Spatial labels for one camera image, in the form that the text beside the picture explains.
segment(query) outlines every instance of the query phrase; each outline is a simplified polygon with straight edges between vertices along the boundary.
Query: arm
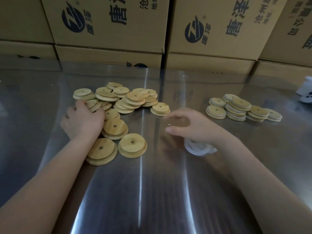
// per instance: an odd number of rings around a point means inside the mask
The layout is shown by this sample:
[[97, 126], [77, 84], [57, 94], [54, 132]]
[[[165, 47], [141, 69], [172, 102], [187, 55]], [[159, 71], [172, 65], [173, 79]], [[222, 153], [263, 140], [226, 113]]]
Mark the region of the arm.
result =
[[78, 100], [61, 120], [68, 144], [0, 209], [0, 230], [8, 233], [51, 233], [61, 208], [99, 136], [104, 111], [91, 113]]
[[285, 187], [235, 136], [191, 109], [165, 118], [187, 118], [187, 127], [166, 132], [215, 146], [244, 194], [263, 233], [312, 233], [312, 210]]

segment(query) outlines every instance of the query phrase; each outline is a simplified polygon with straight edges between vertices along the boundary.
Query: metal table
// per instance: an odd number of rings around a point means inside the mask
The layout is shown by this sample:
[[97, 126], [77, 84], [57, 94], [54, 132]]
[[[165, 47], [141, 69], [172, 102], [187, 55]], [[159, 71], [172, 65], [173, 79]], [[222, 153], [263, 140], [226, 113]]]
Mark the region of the metal table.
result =
[[[74, 104], [73, 91], [95, 91], [113, 81], [156, 90], [172, 111], [190, 107], [204, 113], [211, 97], [226, 93], [278, 111], [279, 123], [214, 121], [312, 208], [312, 107], [297, 102], [287, 83], [254, 77], [244, 84], [246, 76], [240, 75], [95, 63], [63, 63], [62, 71], [44, 71], [49, 63], [31, 63], [32, 70], [0, 70], [0, 206], [68, 142], [59, 120]], [[149, 109], [121, 118], [130, 133], [146, 139], [146, 153], [137, 159], [119, 154], [100, 167], [84, 163], [53, 233], [261, 233], [218, 152], [188, 153], [182, 138], [164, 132], [178, 122]]]

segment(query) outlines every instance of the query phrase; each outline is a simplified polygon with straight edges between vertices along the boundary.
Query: cardboard box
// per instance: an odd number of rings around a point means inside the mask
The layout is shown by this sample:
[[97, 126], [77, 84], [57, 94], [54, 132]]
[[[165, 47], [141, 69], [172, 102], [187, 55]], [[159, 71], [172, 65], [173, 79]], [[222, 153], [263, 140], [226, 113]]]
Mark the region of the cardboard box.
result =
[[60, 61], [160, 68], [161, 54], [55, 46]]
[[287, 0], [175, 0], [170, 53], [257, 60]]
[[312, 66], [312, 0], [288, 0], [260, 58]]
[[40, 0], [1, 0], [0, 39], [54, 43]]
[[51, 44], [0, 41], [0, 68], [59, 71], [60, 65]]
[[169, 53], [165, 68], [249, 75], [255, 61]]
[[42, 0], [58, 45], [163, 53], [169, 0]]
[[306, 76], [312, 76], [312, 68], [298, 65], [291, 65], [286, 63], [278, 63], [272, 61], [258, 60], [252, 70], [251, 75], [253, 76], [266, 76], [272, 77], [271, 82], [275, 82], [274, 87], [288, 88], [291, 87], [282, 86], [285, 83], [293, 85], [292, 89], [297, 89], [302, 86]]

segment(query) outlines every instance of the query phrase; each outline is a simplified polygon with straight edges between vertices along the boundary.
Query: shiny metal surface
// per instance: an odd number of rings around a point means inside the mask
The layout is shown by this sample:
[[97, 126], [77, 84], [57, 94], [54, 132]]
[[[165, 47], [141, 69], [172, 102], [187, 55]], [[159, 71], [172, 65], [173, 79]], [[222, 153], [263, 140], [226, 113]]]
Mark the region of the shiny metal surface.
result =
[[[68, 142], [58, 123], [74, 104], [72, 92], [95, 91], [114, 81], [130, 89], [156, 90], [172, 111], [186, 106], [204, 113], [211, 97], [225, 93], [277, 110], [283, 115], [277, 124], [214, 121], [240, 138], [312, 208], [312, 108], [297, 102], [284, 82], [272, 86], [271, 79], [255, 77], [243, 84], [245, 76], [91, 63], [62, 68], [0, 70], [0, 206]], [[148, 109], [121, 118], [129, 132], [146, 139], [146, 153], [137, 159], [119, 154], [100, 167], [85, 163], [53, 233], [261, 232], [218, 152], [205, 157], [188, 153], [182, 138], [164, 133], [168, 124], [179, 122], [165, 121]]]

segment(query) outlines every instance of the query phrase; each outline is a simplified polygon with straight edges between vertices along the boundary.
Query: person's right arm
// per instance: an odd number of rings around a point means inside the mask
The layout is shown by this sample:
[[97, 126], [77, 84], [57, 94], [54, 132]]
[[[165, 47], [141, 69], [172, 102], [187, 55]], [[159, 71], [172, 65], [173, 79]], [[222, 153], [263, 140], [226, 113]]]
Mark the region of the person's right arm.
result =
[[312, 233], [312, 210], [238, 138], [195, 110], [181, 108], [165, 118], [190, 121], [187, 127], [167, 127], [167, 133], [211, 144], [221, 152], [263, 233]]

